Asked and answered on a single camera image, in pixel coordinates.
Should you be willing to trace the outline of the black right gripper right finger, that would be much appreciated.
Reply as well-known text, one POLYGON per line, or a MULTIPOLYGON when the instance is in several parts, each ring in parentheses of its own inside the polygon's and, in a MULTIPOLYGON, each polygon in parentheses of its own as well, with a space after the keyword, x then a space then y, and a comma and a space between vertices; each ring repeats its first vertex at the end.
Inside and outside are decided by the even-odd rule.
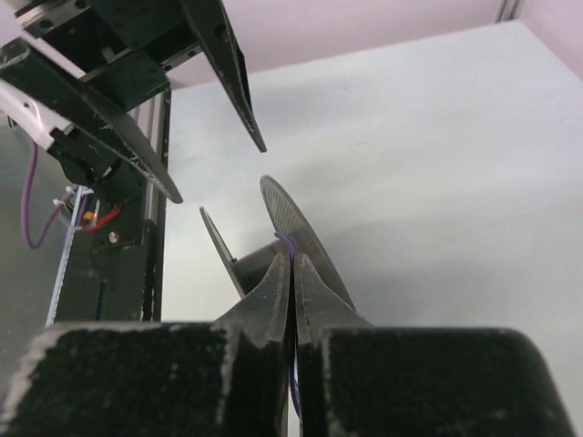
POLYGON ((571 436, 536 345, 500 328, 375 327, 294 260, 304 436, 571 436))

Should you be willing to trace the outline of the dark perforated cable spool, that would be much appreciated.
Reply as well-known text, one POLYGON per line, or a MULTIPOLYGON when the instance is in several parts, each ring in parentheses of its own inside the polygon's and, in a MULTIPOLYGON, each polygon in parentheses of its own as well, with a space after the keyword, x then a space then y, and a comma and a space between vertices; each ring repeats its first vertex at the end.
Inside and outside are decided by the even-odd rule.
POLYGON ((263 279, 278 252, 307 255, 324 284, 347 305, 353 301, 312 226, 286 190, 273 177, 260 179, 263 203, 274 228, 275 240, 239 259, 234 258, 205 208, 199 213, 223 266, 241 297, 248 295, 263 279))

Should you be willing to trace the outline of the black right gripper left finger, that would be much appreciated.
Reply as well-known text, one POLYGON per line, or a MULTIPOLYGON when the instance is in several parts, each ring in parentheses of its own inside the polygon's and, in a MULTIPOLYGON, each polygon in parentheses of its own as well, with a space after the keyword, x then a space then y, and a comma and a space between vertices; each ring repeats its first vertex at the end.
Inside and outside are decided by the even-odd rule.
POLYGON ((31 341, 4 436, 284 436, 291 263, 213 322, 58 323, 31 341))

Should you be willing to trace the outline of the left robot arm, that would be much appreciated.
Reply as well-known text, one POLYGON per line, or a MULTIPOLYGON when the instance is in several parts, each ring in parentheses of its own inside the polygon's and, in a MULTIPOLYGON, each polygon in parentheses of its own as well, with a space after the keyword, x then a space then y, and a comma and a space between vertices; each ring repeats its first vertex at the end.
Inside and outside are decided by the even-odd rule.
POLYGON ((1 49, 1 108, 67 178, 110 204, 147 184, 182 197, 131 111, 204 55, 265 149, 243 53, 220 1, 14 1, 22 35, 1 49))

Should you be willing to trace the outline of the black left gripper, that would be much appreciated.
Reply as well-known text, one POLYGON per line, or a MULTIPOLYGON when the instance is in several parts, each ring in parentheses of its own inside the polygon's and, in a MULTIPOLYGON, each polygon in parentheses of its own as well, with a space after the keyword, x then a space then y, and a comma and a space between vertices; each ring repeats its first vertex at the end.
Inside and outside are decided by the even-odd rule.
POLYGON ((80 69, 75 76, 23 38, 1 47, 1 78, 125 159, 169 199, 183 197, 127 113, 169 87, 168 71, 201 48, 261 153, 245 57, 220 0, 16 1, 22 30, 80 69))

